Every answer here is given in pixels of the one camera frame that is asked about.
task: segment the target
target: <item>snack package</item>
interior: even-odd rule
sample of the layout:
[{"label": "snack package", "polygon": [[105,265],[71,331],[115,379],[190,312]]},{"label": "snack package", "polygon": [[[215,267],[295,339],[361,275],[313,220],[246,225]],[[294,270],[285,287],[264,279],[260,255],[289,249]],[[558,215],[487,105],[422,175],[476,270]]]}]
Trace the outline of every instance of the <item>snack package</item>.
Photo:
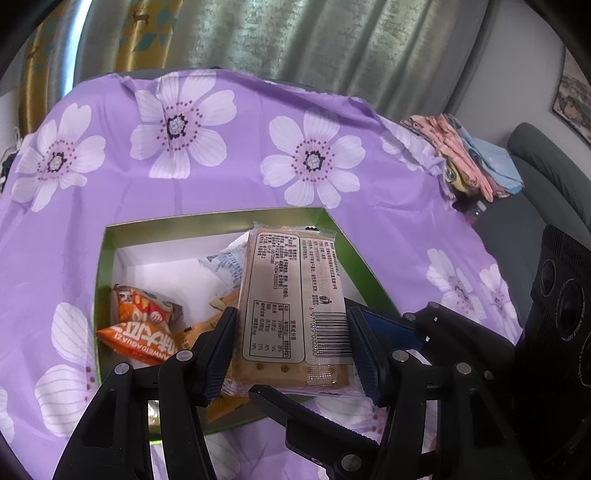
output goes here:
[{"label": "snack package", "polygon": [[128,285],[113,287],[113,305],[117,306],[113,313],[117,323],[173,323],[183,317],[183,308],[168,297]]},{"label": "snack package", "polygon": [[238,307],[239,298],[240,298],[240,289],[237,288],[236,290],[232,290],[228,295],[226,295],[225,297],[222,297],[221,299],[219,299],[217,297],[214,299],[211,299],[209,304],[213,308],[221,310],[223,312],[224,310],[226,310],[227,307]]},{"label": "snack package", "polygon": [[248,239],[239,327],[224,392],[253,384],[285,393],[362,396],[334,235],[255,228]]},{"label": "snack package", "polygon": [[129,286],[113,287],[115,325],[96,336],[120,355],[158,365],[176,352],[168,324],[182,317],[183,309],[169,299]]},{"label": "snack package", "polygon": [[199,263],[220,277],[230,289],[240,288],[246,261],[246,243],[225,248],[220,253],[199,258]]},{"label": "snack package", "polygon": [[182,350],[191,349],[199,335],[205,332],[211,332],[216,327],[220,318],[222,318],[222,312],[216,313],[205,322],[196,323],[192,327],[185,328],[182,332],[173,335],[175,343]]},{"label": "snack package", "polygon": [[222,393],[218,398],[214,398],[206,410],[207,422],[219,420],[229,413],[235,411],[238,407],[246,405],[249,402],[248,397],[231,397]]}]

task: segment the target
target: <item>orange snack wrapper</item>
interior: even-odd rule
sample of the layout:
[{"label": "orange snack wrapper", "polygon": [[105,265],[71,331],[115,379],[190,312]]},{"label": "orange snack wrapper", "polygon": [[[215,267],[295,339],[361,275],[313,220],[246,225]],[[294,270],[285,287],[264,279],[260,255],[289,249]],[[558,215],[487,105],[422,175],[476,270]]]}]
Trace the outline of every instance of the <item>orange snack wrapper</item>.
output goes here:
[{"label": "orange snack wrapper", "polygon": [[178,352],[165,323],[123,322],[96,332],[96,336],[120,355],[148,365],[158,365]]},{"label": "orange snack wrapper", "polygon": [[216,313],[206,322],[196,323],[192,327],[185,328],[182,332],[176,333],[174,335],[176,344],[179,345],[183,350],[191,349],[194,343],[197,341],[199,335],[205,332],[213,331],[220,318],[222,318],[222,312]]},{"label": "orange snack wrapper", "polygon": [[127,285],[113,287],[113,303],[117,324],[96,332],[103,343],[148,365],[161,364],[178,352],[168,324],[182,317],[180,305]]},{"label": "orange snack wrapper", "polygon": [[238,308],[238,299],[240,298],[240,289],[231,291],[228,295],[222,298],[222,302],[226,307]]},{"label": "orange snack wrapper", "polygon": [[118,323],[152,322],[173,323],[183,316],[183,308],[164,297],[128,285],[115,285]]},{"label": "orange snack wrapper", "polygon": [[247,404],[248,397],[231,397],[222,393],[221,397],[214,398],[206,410],[207,422],[221,419],[223,416],[232,413],[238,407]]}]

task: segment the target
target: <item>pink cloth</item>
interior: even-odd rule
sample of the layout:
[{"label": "pink cloth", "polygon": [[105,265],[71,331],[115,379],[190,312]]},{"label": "pink cloth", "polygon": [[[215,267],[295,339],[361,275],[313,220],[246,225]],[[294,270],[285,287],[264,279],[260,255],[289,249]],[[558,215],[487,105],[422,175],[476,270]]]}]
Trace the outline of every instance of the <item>pink cloth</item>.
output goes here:
[{"label": "pink cloth", "polygon": [[500,199],[504,199],[507,198],[509,196],[509,193],[507,193],[507,191],[501,187],[494,178],[492,178],[489,173],[486,170],[482,170],[482,173],[484,174],[484,176],[486,177],[486,179],[488,180],[488,183],[491,184],[492,187],[492,194]]},{"label": "pink cloth", "polygon": [[441,156],[449,158],[462,175],[462,179],[472,187],[478,188],[484,198],[493,201],[493,187],[480,167],[470,158],[462,139],[443,115],[413,115],[410,118],[415,129],[426,137]]}]

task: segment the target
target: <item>barcode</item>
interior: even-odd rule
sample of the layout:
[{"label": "barcode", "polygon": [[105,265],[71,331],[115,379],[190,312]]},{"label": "barcode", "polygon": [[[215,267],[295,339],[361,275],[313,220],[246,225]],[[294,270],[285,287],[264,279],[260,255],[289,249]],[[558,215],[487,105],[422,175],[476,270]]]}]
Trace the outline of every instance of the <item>barcode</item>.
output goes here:
[{"label": "barcode", "polygon": [[312,350],[319,358],[351,356],[347,314],[316,312],[314,314]]}]

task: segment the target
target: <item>cardboard box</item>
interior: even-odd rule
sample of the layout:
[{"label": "cardboard box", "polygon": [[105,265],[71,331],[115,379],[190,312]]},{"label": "cardboard box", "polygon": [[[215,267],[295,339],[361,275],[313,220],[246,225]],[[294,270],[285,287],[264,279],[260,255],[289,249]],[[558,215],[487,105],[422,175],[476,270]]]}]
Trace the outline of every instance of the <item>cardboard box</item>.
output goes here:
[{"label": "cardboard box", "polygon": [[[222,294],[225,285],[199,264],[198,257],[226,248],[256,223],[311,226],[336,232],[336,253],[345,296],[376,308],[395,311],[378,280],[323,208],[245,210],[108,226],[96,277],[95,331],[111,324],[111,291],[115,283],[169,296],[183,306],[185,326],[206,321],[216,313],[209,300]],[[117,363],[125,360],[98,341],[96,359],[99,381]]]}]

